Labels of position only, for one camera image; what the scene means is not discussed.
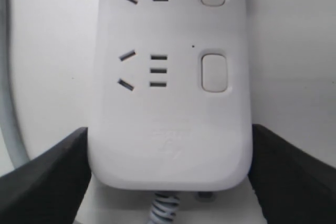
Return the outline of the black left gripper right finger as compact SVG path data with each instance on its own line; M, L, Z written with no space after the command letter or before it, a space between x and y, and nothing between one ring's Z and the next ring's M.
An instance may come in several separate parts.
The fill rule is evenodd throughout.
M248 179L267 223L335 223L335 168L260 124Z

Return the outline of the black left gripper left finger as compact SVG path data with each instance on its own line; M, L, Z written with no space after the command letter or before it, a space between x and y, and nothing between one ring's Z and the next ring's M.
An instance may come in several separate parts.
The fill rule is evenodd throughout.
M88 129L1 177L1 223L74 223L91 180Z

